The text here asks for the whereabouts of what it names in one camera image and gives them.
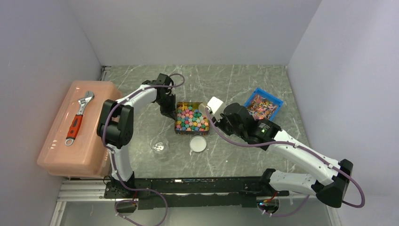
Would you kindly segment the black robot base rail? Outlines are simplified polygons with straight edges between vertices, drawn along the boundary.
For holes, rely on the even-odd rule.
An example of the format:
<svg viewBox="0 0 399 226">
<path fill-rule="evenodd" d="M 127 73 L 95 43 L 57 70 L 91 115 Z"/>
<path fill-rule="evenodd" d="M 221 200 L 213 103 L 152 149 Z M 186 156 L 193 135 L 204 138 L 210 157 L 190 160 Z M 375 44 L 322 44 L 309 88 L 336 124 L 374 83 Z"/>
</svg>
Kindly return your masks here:
<svg viewBox="0 0 399 226">
<path fill-rule="evenodd" d="M 273 192 L 260 184 L 260 176 L 210 178 L 132 178 L 123 186 L 116 179 L 106 182 L 104 198 L 135 200 L 139 210 L 172 207 L 239 206 L 255 208 L 271 198 L 275 210 L 278 198 L 288 191 Z"/>
</svg>

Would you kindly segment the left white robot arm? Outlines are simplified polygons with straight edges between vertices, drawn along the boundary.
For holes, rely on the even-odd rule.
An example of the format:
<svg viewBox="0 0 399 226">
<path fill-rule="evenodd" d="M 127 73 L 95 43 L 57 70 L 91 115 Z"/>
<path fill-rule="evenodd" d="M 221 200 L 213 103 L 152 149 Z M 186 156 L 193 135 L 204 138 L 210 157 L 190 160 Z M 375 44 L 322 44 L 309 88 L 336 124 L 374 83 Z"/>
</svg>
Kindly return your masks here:
<svg viewBox="0 0 399 226">
<path fill-rule="evenodd" d="M 118 100 L 106 100 L 103 103 L 97 125 L 97 135 L 111 158 L 112 177 L 118 181 L 117 192 L 124 198 L 134 194 L 135 184 L 129 161 L 129 151 L 125 146 L 129 144 L 134 133 L 134 115 L 143 107 L 157 103 L 163 116 L 176 119 L 176 96 L 173 94 L 174 83 L 172 77 L 159 74 L 155 80 L 146 80 L 131 94 Z"/>
</svg>

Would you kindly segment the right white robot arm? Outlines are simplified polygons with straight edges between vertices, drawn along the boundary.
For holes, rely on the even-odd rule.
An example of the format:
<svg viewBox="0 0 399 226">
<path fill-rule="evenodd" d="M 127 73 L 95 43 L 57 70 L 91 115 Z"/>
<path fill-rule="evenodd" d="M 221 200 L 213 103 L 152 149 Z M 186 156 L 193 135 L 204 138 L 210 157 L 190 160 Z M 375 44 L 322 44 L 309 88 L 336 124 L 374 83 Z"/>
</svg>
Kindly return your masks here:
<svg viewBox="0 0 399 226">
<path fill-rule="evenodd" d="M 344 204 L 353 163 L 347 159 L 328 158 L 289 135 L 268 119 L 256 120 L 238 104 L 209 104 L 214 126 L 226 135 L 236 135 L 244 147 L 274 151 L 306 171 L 304 174 L 284 173 L 267 169 L 261 176 L 259 189 L 264 195 L 277 191 L 295 191 L 314 195 L 323 204 L 340 208 Z"/>
</svg>

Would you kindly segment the tin of star candies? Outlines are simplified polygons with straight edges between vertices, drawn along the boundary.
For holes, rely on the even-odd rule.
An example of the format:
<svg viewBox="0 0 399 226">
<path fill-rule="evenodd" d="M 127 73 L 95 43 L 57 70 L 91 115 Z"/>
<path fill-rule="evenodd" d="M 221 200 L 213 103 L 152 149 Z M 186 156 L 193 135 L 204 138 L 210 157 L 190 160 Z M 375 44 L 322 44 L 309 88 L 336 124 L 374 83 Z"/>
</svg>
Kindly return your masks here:
<svg viewBox="0 0 399 226">
<path fill-rule="evenodd" d="M 187 136 L 206 136 L 209 134 L 209 120 L 200 112 L 201 104 L 201 102 L 178 102 L 176 104 L 174 126 L 176 134 Z"/>
</svg>

